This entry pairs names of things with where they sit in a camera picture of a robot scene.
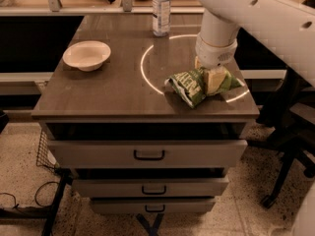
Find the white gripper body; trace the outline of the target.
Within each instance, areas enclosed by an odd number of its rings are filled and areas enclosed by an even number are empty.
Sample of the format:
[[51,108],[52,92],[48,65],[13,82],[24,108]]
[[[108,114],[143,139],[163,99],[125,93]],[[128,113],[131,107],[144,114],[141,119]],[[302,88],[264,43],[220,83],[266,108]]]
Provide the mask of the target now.
[[200,64],[207,69],[223,66],[229,63],[237,47],[237,40],[224,47],[216,47],[206,43],[200,34],[197,35],[195,51]]

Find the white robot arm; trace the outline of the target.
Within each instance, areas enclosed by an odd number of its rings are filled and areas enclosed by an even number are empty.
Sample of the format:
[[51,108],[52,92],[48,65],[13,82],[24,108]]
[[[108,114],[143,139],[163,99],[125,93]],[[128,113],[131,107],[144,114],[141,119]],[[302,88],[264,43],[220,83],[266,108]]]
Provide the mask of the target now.
[[290,0],[199,0],[205,8],[196,53],[206,68],[228,63],[245,29],[315,87],[315,9]]

